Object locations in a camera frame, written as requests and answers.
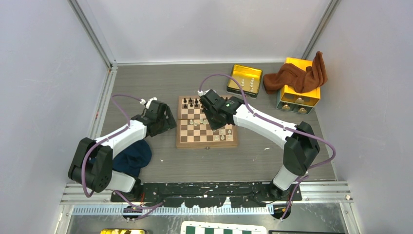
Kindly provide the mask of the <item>gold metal tin tray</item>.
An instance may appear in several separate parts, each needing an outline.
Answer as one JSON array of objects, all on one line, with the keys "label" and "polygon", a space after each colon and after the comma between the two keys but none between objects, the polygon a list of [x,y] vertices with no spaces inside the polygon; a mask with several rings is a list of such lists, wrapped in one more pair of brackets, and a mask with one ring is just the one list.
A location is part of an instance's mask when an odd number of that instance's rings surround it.
[{"label": "gold metal tin tray", "polygon": [[240,84],[241,88],[233,80],[229,79],[226,86],[227,93],[241,95],[241,90],[243,90],[246,96],[257,98],[263,77],[262,70],[235,64],[230,76]]}]

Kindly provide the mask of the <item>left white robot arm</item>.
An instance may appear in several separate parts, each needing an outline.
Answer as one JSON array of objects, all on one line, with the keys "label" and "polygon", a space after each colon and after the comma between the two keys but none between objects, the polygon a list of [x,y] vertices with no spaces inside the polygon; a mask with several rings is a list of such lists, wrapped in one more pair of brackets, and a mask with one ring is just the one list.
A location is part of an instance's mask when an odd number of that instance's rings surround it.
[{"label": "left white robot arm", "polygon": [[139,140],[154,137],[177,126],[170,107],[156,98],[145,104],[142,114],[136,115],[123,127],[97,138],[83,138],[75,151],[68,178],[86,190],[123,192],[130,201],[137,201],[142,188],[138,178],[113,169],[113,159]]}]

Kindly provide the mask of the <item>wooden chess board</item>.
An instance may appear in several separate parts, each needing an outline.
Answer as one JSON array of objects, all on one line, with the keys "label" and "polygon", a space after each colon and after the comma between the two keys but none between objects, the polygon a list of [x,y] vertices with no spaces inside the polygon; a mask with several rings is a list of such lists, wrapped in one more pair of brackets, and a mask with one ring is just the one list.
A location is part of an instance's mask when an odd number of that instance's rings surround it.
[{"label": "wooden chess board", "polygon": [[[178,97],[177,119],[176,147],[178,149],[235,148],[239,144],[234,125],[227,124],[218,130],[211,129],[197,96]],[[225,129],[225,140],[220,140],[221,129]],[[232,131],[232,140],[227,139],[228,130]],[[219,136],[219,141],[215,141],[214,136]]]}]

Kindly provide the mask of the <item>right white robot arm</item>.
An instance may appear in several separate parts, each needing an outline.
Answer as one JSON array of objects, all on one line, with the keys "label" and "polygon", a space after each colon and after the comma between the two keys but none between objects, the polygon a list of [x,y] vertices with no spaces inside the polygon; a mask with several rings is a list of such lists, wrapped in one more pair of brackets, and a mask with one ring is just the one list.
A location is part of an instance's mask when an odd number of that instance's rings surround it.
[{"label": "right white robot arm", "polygon": [[199,91],[203,113],[213,130],[227,124],[249,129],[283,149],[283,165],[272,180],[270,193],[276,200],[289,194],[289,187],[309,170],[320,146],[312,127],[284,122],[250,107],[238,97],[223,98],[214,90]]}]

